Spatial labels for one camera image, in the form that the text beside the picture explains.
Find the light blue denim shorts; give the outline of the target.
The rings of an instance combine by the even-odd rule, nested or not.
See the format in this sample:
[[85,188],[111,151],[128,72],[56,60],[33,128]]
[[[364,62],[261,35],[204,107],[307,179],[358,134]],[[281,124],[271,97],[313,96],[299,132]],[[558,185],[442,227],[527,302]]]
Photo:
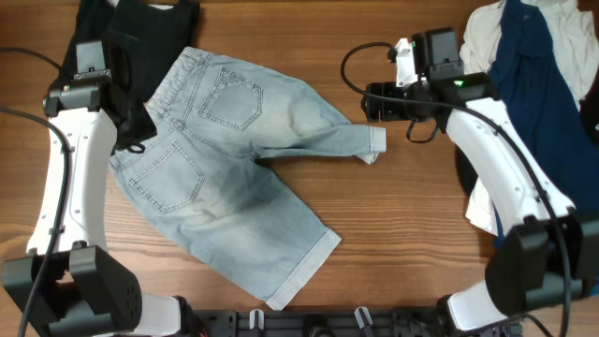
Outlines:
[[386,148],[306,82],[186,48],[147,103],[157,133],[110,168],[158,232],[271,309],[282,310],[340,243],[265,158],[355,156]]

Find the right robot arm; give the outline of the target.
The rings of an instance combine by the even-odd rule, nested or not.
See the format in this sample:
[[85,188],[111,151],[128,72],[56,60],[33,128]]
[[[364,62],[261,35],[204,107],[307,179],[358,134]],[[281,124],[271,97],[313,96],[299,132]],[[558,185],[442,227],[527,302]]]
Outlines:
[[598,276],[598,213],[579,211],[536,163],[484,73],[439,81],[368,85],[370,121],[433,120],[486,186],[505,230],[481,282],[438,305],[437,327],[460,336],[531,311],[592,295]]

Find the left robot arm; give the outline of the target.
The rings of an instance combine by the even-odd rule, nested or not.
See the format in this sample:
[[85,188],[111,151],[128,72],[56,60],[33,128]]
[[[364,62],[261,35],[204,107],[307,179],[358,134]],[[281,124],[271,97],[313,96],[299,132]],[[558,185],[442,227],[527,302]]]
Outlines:
[[181,304],[144,293],[107,251],[104,201],[116,127],[104,111],[110,77],[53,85],[40,123],[51,131],[44,198],[26,255],[4,264],[2,285],[22,310],[20,334],[183,336]]

